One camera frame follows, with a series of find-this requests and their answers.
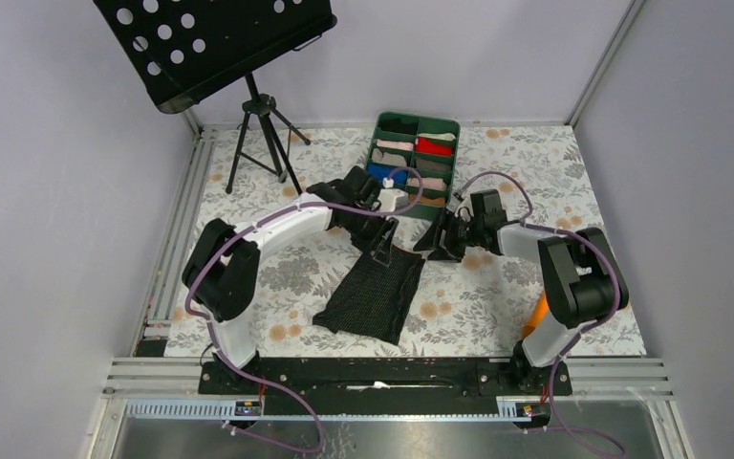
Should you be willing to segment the black striped underwear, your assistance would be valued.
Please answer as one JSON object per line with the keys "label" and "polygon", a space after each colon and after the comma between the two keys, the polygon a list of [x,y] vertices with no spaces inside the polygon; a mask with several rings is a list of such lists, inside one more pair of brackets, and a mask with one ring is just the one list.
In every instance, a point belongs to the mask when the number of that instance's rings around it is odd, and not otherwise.
{"label": "black striped underwear", "polygon": [[419,288],[425,259],[398,247],[384,266],[364,253],[345,275],[312,324],[336,334],[397,345]]}

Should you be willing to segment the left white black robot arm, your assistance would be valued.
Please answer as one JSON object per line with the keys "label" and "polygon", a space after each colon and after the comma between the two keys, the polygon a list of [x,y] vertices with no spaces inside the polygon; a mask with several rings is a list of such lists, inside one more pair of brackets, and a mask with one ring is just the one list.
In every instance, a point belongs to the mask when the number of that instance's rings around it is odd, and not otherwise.
{"label": "left white black robot arm", "polygon": [[352,244],[383,266],[390,263],[397,216],[408,201],[391,179],[355,166],[345,178],[310,186],[288,205],[238,225],[207,223],[182,273],[185,310],[205,320],[221,361],[222,381],[237,393],[258,380],[249,308],[260,264],[298,239],[342,228]]}

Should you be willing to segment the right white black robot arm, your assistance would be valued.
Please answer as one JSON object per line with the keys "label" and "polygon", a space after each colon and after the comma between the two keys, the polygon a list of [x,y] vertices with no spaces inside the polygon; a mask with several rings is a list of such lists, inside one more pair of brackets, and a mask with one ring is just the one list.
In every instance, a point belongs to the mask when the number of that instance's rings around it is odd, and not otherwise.
{"label": "right white black robot arm", "polygon": [[547,311],[510,359],[508,378],[532,394],[587,329],[610,318],[628,302],[628,290],[602,229],[549,229],[508,217],[500,194],[484,190],[443,208],[415,251],[430,260],[461,261],[468,248],[481,248],[540,267]]}

